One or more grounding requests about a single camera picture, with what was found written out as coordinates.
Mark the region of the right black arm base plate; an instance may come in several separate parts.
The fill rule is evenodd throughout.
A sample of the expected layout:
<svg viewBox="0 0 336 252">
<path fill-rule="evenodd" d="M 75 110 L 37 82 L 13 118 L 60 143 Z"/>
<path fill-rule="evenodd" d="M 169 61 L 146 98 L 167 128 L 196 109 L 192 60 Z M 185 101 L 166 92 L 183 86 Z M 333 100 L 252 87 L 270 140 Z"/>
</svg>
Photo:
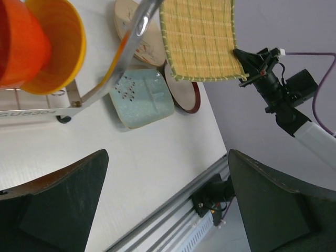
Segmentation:
<svg viewBox="0 0 336 252">
<path fill-rule="evenodd" d="M 191 195 L 191 200 L 200 217 L 210 212 L 214 226 L 219 226 L 235 196 L 231 176 L 223 180 L 217 173 Z"/>
</svg>

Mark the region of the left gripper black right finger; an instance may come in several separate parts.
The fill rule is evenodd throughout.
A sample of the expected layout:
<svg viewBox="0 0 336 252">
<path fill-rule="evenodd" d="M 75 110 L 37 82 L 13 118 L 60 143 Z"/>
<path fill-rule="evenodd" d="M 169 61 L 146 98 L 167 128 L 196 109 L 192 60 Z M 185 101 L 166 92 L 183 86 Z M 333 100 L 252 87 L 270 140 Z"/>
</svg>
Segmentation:
<svg viewBox="0 0 336 252">
<path fill-rule="evenodd" d="M 228 165 L 251 251 L 335 251 L 335 191 L 237 150 Z"/>
</svg>

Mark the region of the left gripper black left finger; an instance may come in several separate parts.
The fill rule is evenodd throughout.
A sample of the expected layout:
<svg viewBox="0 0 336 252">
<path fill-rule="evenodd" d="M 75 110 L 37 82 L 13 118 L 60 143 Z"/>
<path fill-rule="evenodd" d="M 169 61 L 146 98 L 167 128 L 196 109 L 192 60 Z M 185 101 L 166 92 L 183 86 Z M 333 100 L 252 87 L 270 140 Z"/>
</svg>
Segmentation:
<svg viewBox="0 0 336 252">
<path fill-rule="evenodd" d="M 1 190 L 1 251 L 84 251 L 108 162 L 102 149 Z"/>
</svg>

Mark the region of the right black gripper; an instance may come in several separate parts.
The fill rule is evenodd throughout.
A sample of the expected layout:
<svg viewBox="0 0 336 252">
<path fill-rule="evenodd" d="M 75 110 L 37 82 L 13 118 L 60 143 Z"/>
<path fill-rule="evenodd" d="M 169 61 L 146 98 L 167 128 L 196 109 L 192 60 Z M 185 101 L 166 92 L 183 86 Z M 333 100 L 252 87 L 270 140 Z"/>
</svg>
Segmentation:
<svg viewBox="0 0 336 252">
<path fill-rule="evenodd" d="M 275 48 L 265 48 L 258 53 L 246 52 L 241 49 L 233 50 L 234 56 L 243 67 L 248 77 L 239 77 L 240 87 L 254 85 L 268 105 L 288 104 L 288 93 L 274 74 L 273 68 L 279 63 Z"/>
</svg>

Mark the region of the yellow woven bamboo mat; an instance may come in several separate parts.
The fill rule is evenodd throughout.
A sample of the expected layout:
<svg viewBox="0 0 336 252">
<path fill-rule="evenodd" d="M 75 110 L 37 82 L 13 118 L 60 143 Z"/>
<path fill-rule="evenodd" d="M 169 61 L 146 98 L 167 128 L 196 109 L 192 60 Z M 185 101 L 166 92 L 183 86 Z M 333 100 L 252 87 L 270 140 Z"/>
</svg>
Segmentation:
<svg viewBox="0 0 336 252">
<path fill-rule="evenodd" d="M 160 26 L 172 77 L 212 82 L 246 80 L 237 48 L 234 1 L 164 1 Z"/>
</svg>

